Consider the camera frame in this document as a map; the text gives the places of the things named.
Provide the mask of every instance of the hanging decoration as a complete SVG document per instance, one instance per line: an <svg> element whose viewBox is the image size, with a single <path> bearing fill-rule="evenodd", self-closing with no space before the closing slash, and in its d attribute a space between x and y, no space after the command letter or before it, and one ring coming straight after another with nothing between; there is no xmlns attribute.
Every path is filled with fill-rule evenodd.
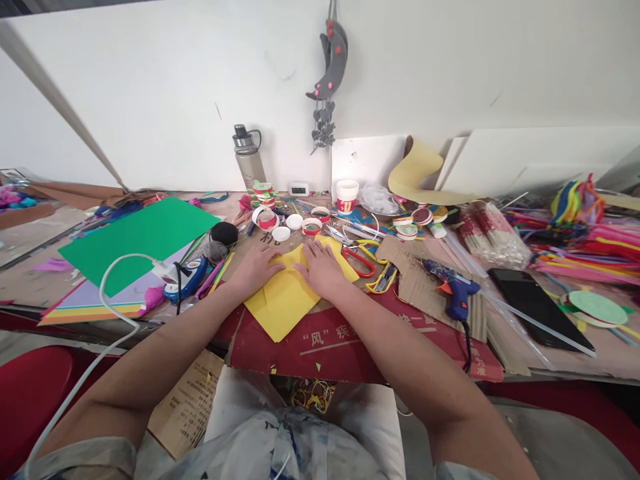
<svg viewBox="0 0 640 480"><path fill-rule="evenodd" d="M325 56L325 74L315 83L313 91L307 93L310 99L315 100L313 112L315 128L311 132L312 155L318 148L331 146L335 140L333 138L335 124L331 121L335 103L331 99L345 76L349 49L347 34L337 21L337 3L338 0L330 0L326 22L327 33L320 34L320 43Z"/></svg>

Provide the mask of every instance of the blue glue gun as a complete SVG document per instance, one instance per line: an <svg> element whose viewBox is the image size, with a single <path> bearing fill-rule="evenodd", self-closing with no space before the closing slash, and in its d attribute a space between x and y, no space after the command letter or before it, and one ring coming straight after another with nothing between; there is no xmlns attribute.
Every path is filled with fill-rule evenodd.
<svg viewBox="0 0 640 480"><path fill-rule="evenodd" d="M480 285L435 260L422 260L422 264L430 274L443 282L438 288L451 296L446 314L453 320L466 322L469 318L469 297L480 291Z"/></svg>
<svg viewBox="0 0 640 480"><path fill-rule="evenodd" d="M188 262L184 267L180 267L178 274L181 276L180 300L190 297L198 290L198 286L205 277L209 262L206 257L196 258ZM172 305L178 303L178 285L168 283L164 289L165 297L171 300Z"/></svg>

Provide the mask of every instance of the hand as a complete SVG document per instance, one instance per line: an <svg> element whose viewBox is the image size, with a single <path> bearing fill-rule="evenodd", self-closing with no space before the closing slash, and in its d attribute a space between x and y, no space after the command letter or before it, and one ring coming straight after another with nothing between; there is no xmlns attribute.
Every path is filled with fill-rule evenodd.
<svg viewBox="0 0 640 480"><path fill-rule="evenodd" d="M331 246L324 248L319 241L308 241L302 251L309 268L299 263L293 268L300 272L316 295L331 301L336 295L349 290L351 283L345 278Z"/></svg>
<svg viewBox="0 0 640 480"><path fill-rule="evenodd" d="M273 247L256 245L247 252L227 283L240 294L242 301L248 299L264 287L272 276L285 269L282 263L269 266L269 262L280 255Z"/></svg>

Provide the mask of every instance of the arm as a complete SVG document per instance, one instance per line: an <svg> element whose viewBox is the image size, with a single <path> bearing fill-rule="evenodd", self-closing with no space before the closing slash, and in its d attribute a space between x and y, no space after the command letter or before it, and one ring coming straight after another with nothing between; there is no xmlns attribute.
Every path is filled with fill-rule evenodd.
<svg viewBox="0 0 640 480"><path fill-rule="evenodd" d="M72 443L126 437L138 448L151 412L206 348L227 316L284 265L279 252L254 247L233 275L204 300L148 336L112 366L56 425L38 453Z"/></svg>
<svg viewBox="0 0 640 480"><path fill-rule="evenodd" d="M442 350L348 282L330 247L311 243L304 252L309 268L296 268L345 316L380 372L427 428L434 464L452 461L500 480L538 478L500 414Z"/></svg>

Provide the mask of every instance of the gray yarn ball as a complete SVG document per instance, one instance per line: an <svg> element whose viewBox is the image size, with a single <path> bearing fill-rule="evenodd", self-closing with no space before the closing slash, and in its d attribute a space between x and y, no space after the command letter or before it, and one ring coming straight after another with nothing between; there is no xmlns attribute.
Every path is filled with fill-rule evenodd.
<svg viewBox="0 0 640 480"><path fill-rule="evenodd" d="M222 244L222 242L212 240L205 245L202 250L202 254L211 262L212 265L214 265L225 257L227 254L227 248Z"/></svg>

